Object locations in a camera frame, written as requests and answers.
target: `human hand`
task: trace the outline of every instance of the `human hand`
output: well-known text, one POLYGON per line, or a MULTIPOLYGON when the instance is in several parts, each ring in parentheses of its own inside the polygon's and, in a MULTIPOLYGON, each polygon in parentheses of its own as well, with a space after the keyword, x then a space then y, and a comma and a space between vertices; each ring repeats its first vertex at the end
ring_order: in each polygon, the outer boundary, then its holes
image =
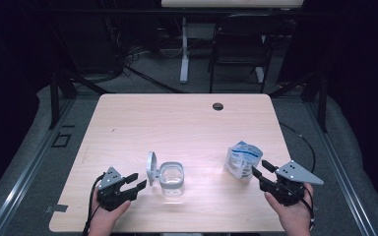
MULTIPOLYGON (((314 190, 312 186, 305 183, 304 186, 309 190, 311 196, 314 190)), ((311 206, 311 196, 305 190, 304 200, 311 206)), ((311 235, 309 222, 311 216, 309 210, 303 202, 299 202, 292 206, 281 205, 271 193, 265 193, 265 198, 272 209, 278 214, 279 221, 288 236, 307 236, 311 235)))
POLYGON ((113 211, 108 211, 98 207, 97 188, 94 189, 94 197, 92 199, 92 213, 94 217, 91 220, 89 231, 90 236, 108 236, 112 233, 116 220, 130 207, 131 202, 126 201, 113 211))

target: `chair backrest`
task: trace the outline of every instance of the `chair backrest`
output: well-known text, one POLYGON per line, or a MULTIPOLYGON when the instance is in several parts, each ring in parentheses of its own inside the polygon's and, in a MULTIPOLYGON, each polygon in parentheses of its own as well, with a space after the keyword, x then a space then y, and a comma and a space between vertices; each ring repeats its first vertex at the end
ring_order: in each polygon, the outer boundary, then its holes
POLYGON ((215 34, 269 35, 278 34, 284 25, 281 18, 272 15, 233 14, 223 17, 215 34))

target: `black chair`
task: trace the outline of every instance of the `black chair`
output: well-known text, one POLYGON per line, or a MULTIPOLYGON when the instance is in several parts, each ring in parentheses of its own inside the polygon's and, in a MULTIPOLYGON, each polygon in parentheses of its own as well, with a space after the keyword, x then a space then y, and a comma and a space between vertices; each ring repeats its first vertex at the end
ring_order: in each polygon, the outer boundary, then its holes
POLYGON ((211 73, 210 92, 213 92, 214 66, 264 68, 260 92, 266 77, 274 44, 284 26, 276 16, 234 14, 223 17, 214 30, 213 48, 208 72, 211 73))

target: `light wood surface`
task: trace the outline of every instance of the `light wood surface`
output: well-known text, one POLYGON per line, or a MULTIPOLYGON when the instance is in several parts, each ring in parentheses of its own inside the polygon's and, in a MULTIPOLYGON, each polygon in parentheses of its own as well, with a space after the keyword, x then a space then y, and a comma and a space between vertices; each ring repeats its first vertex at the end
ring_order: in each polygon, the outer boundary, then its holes
MULTIPOLYGON (((182 163, 185 192, 172 200, 158 180, 141 191, 117 221, 116 232, 283 231, 259 181, 249 184, 223 169, 227 149, 239 141, 258 147, 277 166, 290 160, 275 110, 265 94, 106 94, 94 111, 59 200, 66 212, 54 212, 50 229, 82 231, 96 177, 113 166, 120 174, 147 179, 149 151, 157 168, 182 163), (223 110, 213 104, 220 102, 223 110)), ((259 170, 271 180, 276 176, 259 170)))
POLYGON ((176 8, 300 8, 303 0, 162 0, 162 7, 176 8))

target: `chair leg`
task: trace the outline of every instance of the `chair leg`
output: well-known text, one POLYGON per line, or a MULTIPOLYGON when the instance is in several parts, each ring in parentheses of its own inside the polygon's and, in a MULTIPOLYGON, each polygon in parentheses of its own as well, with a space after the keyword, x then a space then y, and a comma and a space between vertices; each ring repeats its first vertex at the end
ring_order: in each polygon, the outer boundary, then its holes
POLYGON ((260 93, 263 93, 263 91, 265 90, 265 85, 266 85, 266 79, 267 79, 268 70, 269 70, 269 65, 267 65, 265 67, 265 73, 263 75, 263 82, 262 82, 262 87, 260 88, 260 93))
POLYGON ((214 62, 211 63, 210 93, 213 93, 213 84, 214 84, 214 62))

